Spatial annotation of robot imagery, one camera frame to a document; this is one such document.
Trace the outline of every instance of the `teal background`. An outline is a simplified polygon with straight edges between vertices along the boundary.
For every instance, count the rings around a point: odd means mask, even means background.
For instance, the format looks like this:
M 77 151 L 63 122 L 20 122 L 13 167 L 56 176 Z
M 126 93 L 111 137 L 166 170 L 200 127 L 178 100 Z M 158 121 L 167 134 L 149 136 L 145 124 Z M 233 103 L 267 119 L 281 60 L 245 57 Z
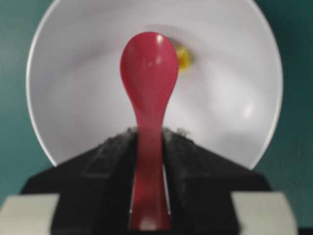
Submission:
M 36 27 L 52 0 L 0 0 L 0 205 L 51 163 L 32 130 L 25 71 Z M 286 193 L 299 226 L 313 226 L 313 1 L 257 0 L 275 34 L 284 101 L 272 142 L 256 170 Z

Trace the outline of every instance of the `white bowl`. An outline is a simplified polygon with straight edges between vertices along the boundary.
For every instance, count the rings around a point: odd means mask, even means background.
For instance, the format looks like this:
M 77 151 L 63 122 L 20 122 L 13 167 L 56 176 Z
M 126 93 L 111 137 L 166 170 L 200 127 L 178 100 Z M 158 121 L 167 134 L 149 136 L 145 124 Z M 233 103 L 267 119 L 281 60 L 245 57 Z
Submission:
M 283 77 L 274 36 L 251 0 L 55 0 L 35 34 L 26 77 L 31 121 L 51 162 L 135 126 L 119 61 L 143 31 L 193 56 L 164 126 L 253 168 L 278 121 Z

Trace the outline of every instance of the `yellow object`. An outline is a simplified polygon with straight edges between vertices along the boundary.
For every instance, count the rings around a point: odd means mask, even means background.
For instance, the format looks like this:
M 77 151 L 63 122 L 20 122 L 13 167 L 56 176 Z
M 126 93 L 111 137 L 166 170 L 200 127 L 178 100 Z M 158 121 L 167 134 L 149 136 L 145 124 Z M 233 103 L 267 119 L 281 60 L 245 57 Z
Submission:
M 179 62 L 179 71 L 184 71 L 190 67 L 191 57 L 185 47 L 179 46 L 175 48 Z

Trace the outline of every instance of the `bowl rim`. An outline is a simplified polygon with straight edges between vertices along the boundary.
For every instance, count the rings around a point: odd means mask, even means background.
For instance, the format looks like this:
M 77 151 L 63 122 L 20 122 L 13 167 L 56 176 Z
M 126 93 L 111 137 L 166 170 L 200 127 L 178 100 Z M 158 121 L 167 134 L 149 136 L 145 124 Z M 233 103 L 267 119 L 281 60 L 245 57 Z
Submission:
M 57 7 L 57 5 L 63 0 L 54 0 L 51 5 L 48 7 L 48 9 L 46 10 L 46 12 L 44 13 L 42 19 L 40 20 L 40 23 L 36 29 L 36 32 L 34 34 L 34 37 L 32 39 L 31 42 L 31 47 L 29 50 L 29 54 L 28 54 L 28 59 L 27 59 L 27 66 L 26 66 L 26 100 L 27 100 L 27 108 L 28 108 L 28 113 L 30 116 L 30 120 L 31 120 L 31 124 L 32 127 L 34 129 L 35 135 L 37 137 L 37 140 L 41 146 L 41 148 L 44 150 L 44 153 L 47 155 L 48 159 L 51 161 L 51 163 L 54 166 L 57 166 L 57 162 L 53 159 L 51 153 L 49 152 L 49 150 L 47 149 L 43 138 L 38 130 L 36 121 L 35 121 L 35 117 L 33 114 L 33 109 L 32 109 L 32 103 L 31 103 L 31 90 L 30 90 L 30 77 L 31 77 L 31 65 L 32 65 L 32 60 L 33 60 L 33 56 L 34 56 L 34 50 L 35 47 L 37 45 L 37 41 L 38 41 L 38 37 L 42 31 L 42 29 L 45 26 L 45 23 L 47 22 L 47 20 L 49 19 L 49 17 L 51 16 L 51 13 L 55 10 L 55 8 Z M 260 151 L 259 155 L 255 158 L 255 160 L 253 161 L 253 163 L 249 166 L 250 169 L 253 169 L 258 162 L 260 161 L 260 159 L 262 158 L 262 156 L 264 155 L 265 151 L 267 150 L 270 141 L 273 138 L 273 135 L 275 133 L 277 124 L 278 124 L 278 120 L 279 120 L 279 116 L 281 113 L 281 108 L 282 108 L 282 102 L 283 102 L 283 87 L 284 87 L 284 79 L 283 79 L 283 68 L 282 68 L 282 61 L 281 61 L 281 55 L 279 53 L 279 48 L 274 36 L 274 33 L 270 27 L 270 24 L 268 23 L 265 15 L 263 14 L 262 10 L 260 9 L 260 7 L 257 5 L 257 3 L 254 0 L 245 0 L 245 2 L 251 7 L 252 11 L 256 14 L 256 16 L 258 17 L 258 19 L 260 20 L 262 27 L 265 29 L 265 32 L 267 34 L 267 37 L 270 40 L 270 44 L 271 47 L 274 50 L 275 53 L 275 60 L 276 63 L 278 64 L 278 79 L 279 79 L 279 86 L 278 86 L 278 99 L 276 100 L 276 110 L 275 110 L 275 114 L 272 120 L 272 124 L 271 127 L 269 129 L 268 135 L 264 141 L 264 144 L 262 146 L 262 150 Z

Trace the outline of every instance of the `red spoon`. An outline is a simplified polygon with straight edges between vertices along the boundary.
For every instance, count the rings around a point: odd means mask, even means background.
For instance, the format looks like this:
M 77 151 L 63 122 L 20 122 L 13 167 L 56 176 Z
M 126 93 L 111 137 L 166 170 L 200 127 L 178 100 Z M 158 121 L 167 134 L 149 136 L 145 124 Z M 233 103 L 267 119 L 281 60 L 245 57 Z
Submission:
M 120 71 L 138 124 L 131 229 L 167 230 L 161 130 L 178 74 L 175 49 L 159 33 L 140 33 L 127 43 Z

